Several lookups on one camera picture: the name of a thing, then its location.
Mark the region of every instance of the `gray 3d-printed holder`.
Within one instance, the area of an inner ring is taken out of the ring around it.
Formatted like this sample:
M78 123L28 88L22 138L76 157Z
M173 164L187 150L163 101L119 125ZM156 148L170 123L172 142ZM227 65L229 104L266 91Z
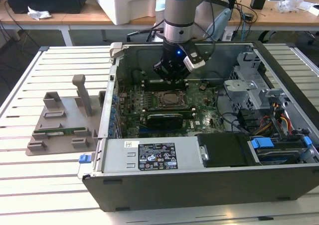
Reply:
M96 149L105 91L90 97L84 75L75 75L72 83L79 97L60 98L57 92L46 93L44 109L27 146L28 156Z

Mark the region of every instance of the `power supply label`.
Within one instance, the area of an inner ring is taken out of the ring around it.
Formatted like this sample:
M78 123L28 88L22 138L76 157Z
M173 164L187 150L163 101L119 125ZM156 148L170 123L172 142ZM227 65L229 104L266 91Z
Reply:
M178 169L175 144L139 144L139 170L161 169Z

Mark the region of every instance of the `circuit board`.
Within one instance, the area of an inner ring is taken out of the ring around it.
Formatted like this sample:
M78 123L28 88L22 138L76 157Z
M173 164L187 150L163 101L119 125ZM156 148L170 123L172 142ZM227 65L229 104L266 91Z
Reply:
M150 92L142 86L128 86L121 94L123 137L181 137L224 132L215 97L216 89L205 82L188 82L185 91ZM150 129L148 119L165 114L182 117L181 127Z

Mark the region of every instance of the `blue drive latch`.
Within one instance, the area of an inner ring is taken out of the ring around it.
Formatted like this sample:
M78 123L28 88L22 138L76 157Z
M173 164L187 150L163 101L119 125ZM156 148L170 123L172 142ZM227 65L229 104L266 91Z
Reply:
M82 154L79 158L79 163L80 164L89 164L91 163L91 154Z
M304 137L304 142L306 143L308 148L310 148L311 145L313 144L313 142L311 141L311 139L308 136Z
M260 137L260 138L254 138L251 141L254 149L258 149L258 148L274 148L274 144L271 141L271 138L266 138L266 137Z

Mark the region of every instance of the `floor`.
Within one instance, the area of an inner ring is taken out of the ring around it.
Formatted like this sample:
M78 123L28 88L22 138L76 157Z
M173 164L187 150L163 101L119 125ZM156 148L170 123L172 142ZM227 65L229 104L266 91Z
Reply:
M107 31L108 41L102 40L99 30L74 30L71 32L75 45L109 45L116 41L126 41L126 35L131 30ZM60 31L53 30L31 30L29 35L40 46L64 46L64 41ZM246 40L257 40L261 32L252 31ZM234 40L240 40L241 35L237 35ZM132 38L134 42L144 42L146 37L139 35ZM309 36L304 32L277 32L272 35L270 43L293 43L316 65L319 64L319 42L308 45ZM0 105L6 99L11 89L15 86L24 70L28 67L38 47L26 36L21 35L19 42L12 40L0 49Z

